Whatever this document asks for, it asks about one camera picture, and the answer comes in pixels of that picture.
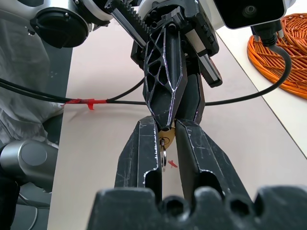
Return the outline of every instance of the orange woven basket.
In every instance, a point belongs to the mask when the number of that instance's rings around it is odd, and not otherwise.
[[[291,56],[292,70],[281,88],[307,99],[307,14],[292,14],[282,19],[284,38],[277,45]],[[252,36],[248,42],[248,57],[259,72],[275,83],[283,74],[284,61],[281,56],[263,47]]]

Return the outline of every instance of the hex hole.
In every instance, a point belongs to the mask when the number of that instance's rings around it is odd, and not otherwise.
[[[161,62],[160,62],[160,61],[157,61],[157,62],[155,62],[154,64],[152,64],[152,65],[148,68],[148,71],[149,71],[152,75],[156,76],[156,75],[158,74],[160,65],[161,65]]]
[[[155,79],[154,76],[148,74],[146,77],[148,92],[151,92],[154,88]]]
[[[152,63],[154,61],[156,61],[159,57],[161,57],[161,53],[159,52],[159,50],[157,50],[156,48],[154,48],[150,54],[148,63]]]
[[[249,207],[241,200],[233,200],[230,202],[230,209],[237,216],[245,217],[250,214]]]
[[[170,200],[166,204],[166,213],[173,217],[178,217],[184,212],[183,203],[179,200]]]
[[[161,66],[161,68],[160,68],[158,80],[163,85],[165,85],[168,82],[167,74],[166,74],[166,69],[165,69],[164,66]]]
[[[185,47],[187,45],[187,42],[185,40],[181,40],[181,46]]]
[[[157,28],[157,26],[158,26],[158,25],[157,25],[156,22],[153,22],[153,23],[152,23],[152,28],[153,28],[153,29]]]

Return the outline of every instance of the red mark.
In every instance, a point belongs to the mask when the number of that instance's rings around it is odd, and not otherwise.
[[[66,102],[66,104],[87,104],[90,110],[94,110],[94,104],[107,104],[106,100],[95,100],[95,99],[72,99],[71,101]]]
[[[172,167],[174,166],[175,168],[178,168],[178,166],[173,162],[173,160],[168,161],[168,163],[169,163],[170,165],[172,165]]]

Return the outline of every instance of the screw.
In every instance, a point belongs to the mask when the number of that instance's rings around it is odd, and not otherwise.
[[[157,28],[157,26],[158,26],[157,23],[155,23],[155,22],[152,23],[152,28],[153,29]]]
[[[254,35],[255,42],[260,42],[260,37],[258,35]]]
[[[171,33],[175,32],[177,27],[174,23],[171,23],[170,25],[168,25],[168,29]]]
[[[242,13],[246,18],[253,18],[257,13],[257,8],[254,6],[247,6]]]
[[[185,47],[187,45],[187,42],[185,40],[181,40],[181,46]]]
[[[150,13],[150,16],[152,17],[152,19],[158,19],[158,12],[153,10],[151,13]]]
[[[283,38],[284,37],[284,34],[283,34],[283,30],[281,29],[280,31],[277,32],[278,34],[278,37],[279,38]]]
[[[159,3],[157,2],[157,1],[154,1],[153,3],[152,3],[152,8],[153,7],[155,7],[156,5],[158,5]]]

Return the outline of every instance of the table surface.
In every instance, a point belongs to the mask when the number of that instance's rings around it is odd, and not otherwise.
[[[203,82],[206,101],[238,97],[257,90],[219,40],[213,60],[223,76],[222,86]],[[135,85],[143,72],[130,59],[132,39],[114,22],[92,33],[73,50],[67,96],[105,99]],[[142,88],[125,97],[143,101]],[[65,106],[53,184],[49,230],[84,230],[96,192],[112,188],[118,157],[146,106]],[[205,132],[226,152],[251,197],[267,184],[307,185],[307,161],[262,98],[206,107]],[[177,161],[175,143],[167,150]],[[163,196],[182,196],[178,168],[163,173]]]
[[[296,3],[288,9],[286,15],[306,12],[307,1],[296,0]],[[248,59],[247,43],[250,36],[252,36],[249,27],[230,30],[224,26],[217,30],[217,34],[259,91],[272,85],[271,82],[258,72]],[[305,156],[307,156],[307,100],[280,88],[263,96],[263,98]]]

